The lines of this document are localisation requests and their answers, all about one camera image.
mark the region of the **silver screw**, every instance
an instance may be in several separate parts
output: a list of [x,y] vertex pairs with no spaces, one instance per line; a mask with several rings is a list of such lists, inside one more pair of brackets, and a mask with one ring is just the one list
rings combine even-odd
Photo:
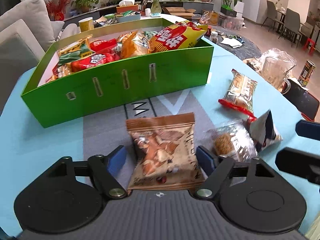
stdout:
[[212,191],[206,188],[201,188],[197,191],[197,195],[200,197],[210,197],[212,195]]
[[124,195],[124,190],[121,188],[113,188],[109,190],[109,195],[113,197],[121,197]]

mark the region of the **black planter box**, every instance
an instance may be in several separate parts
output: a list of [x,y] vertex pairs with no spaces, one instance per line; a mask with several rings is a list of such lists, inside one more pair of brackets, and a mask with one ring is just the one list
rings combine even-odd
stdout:
[[222,12],[226,16],[237,17],[237,12],[234,10],[230,11],[230,10],[227,10],[227,9],[221,7],[220,12]]

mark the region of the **blue tablecloth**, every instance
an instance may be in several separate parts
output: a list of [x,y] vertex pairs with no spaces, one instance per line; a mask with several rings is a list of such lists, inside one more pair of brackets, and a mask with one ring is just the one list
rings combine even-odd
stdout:
[[[237,112],[224,109],[218,103],[232,80],[233,68],[258,81],[253,96],[254,113],[260,116],[271,109],[274,123],[284,138],[284,141],[267,148],[260,156],[278,171],[275,155],[284,147],[294,147],[319,155],[318,141],[298,137],[294,131],[295,124],[301,119],[295,106],[236,56],[218,45],[214,49],[209,84],[191,89],[212,123],[219,124],[230,118],[239,118]],[[0,226],[12,236],[21,231],[13,211],[18,193],[61,156],[72,156],[75,161],[84,158],[84,118],[44,129],[22,101],[20,94],[32,72],[33,70],[25,72],[18,80],[0,117]],[[319,186],[289,174],[280,174],[307,201],[307,214],[300,227],[300,232],[304,234],[320,210]]]

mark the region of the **red stool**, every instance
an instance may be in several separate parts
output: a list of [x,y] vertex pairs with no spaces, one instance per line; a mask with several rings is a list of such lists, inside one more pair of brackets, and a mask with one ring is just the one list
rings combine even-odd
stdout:
[[309,52],[309,55],[312,55],[313,54],[313,51],[315,50],[315,46],[316,46],[316,43],[310,39],[310,38],[307,38],[307,41],[306,41],[306,44],[303,46],[303,50],[306,50],[308,47],[309,47],[309,44],[312,44],[311,45],[311,48],[310,48],[310,52]]

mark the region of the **green cardboard box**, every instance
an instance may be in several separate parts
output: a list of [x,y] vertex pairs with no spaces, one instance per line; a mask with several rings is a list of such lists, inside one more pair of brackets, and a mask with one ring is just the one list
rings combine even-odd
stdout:
[[44,84],[44,77],[52,75],[56,51],[81,38],[92,34],[93,38],[108,40],[133,30],[159,31],[169,25],[172,22],[163,18],[151,18],[97,28],[55,42],[23,90],[23,101],[43,127],[50,127],[115,106],[206,84],[213,46],[204,38],[194,48],[123,59]]

